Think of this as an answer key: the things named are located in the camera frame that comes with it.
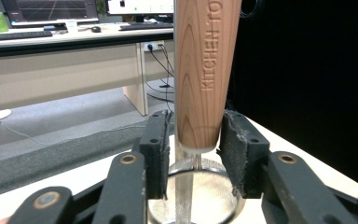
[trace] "gray floor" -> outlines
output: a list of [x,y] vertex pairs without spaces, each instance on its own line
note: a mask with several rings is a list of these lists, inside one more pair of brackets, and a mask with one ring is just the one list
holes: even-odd
[[[161,80],[149,84],[156,90],[165,91],[159,87],[164,85]],[[147,88],[147,92],[166,98],[165,93],[150,88]],[[174,100],[174,94],[167,96]],[[148,97],[148,106],[149,115],[168,109],[165,102],[152,97]],[[13,158],[26,158],[27,154],[34,155],[43,149],[49,150],[50,146],[60,146],[70,139],[91,139],[85,137],[136,125],[148,119],[148,116],[139,114],[121,88],[11,110],[12,113],[1,120],[0,166],[5,166],[5,161],[14,161]]]

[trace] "white table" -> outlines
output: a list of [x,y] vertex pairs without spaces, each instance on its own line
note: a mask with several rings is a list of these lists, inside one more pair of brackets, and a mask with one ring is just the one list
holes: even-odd
[[[145,83],[167,75],[143,42],[165,40],[173,63],[173,29],[121,32],[119,25],[99,24],[101,33],[0,41],[0,110],[123,87],[147,115]],[[165,62],[161,50],[155,54]]]
[[[284,150],[297,154],[311,167],[315,174],[322,179],[325,185],[345,192],[352,197],[358,198],[358,183],[329,167],[327,164],[324,164],[323,162],[312,157],[307,152],[280,138],[280,136],[275,133],[270,132],[253,121],[252,123],[258,131],[260,131],[270,141],[271,151]],[[0,219],[13,214],[25,198],[33,192],[45,187],[64,186],[69,188],[73,194],[77,194],[83,189],[86,189],[87,187],[106,178],[112,159],[113,157],[109,157],[96,161],[63,174],[38,181],[23,188],[1,194]],[[247,200],[242,213],[232,223],[266,223],[261,210],[261,200]]]

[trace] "wooden handle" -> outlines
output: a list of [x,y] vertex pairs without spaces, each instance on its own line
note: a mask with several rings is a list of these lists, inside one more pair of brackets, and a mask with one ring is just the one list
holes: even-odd
[[240,10],[241,0],[176,0],[176,128],[188,152],[216,146]]

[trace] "keyboard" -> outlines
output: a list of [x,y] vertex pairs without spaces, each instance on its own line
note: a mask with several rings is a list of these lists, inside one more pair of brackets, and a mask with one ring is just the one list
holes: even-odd
[[121,31],[154,30],[173,28],[173,23],[133,24],[120,26]]
[[4,33],[4,34],[0,34],[0,40],[38,38],[38,37],[47,37],[47,36],[53,36],[53,34],[50,31]]

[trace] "black backdrop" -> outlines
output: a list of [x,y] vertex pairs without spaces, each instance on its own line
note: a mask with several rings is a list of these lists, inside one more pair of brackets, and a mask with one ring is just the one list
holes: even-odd
[[240,21],[228,98],[358,181],[358,0],[266,0]]

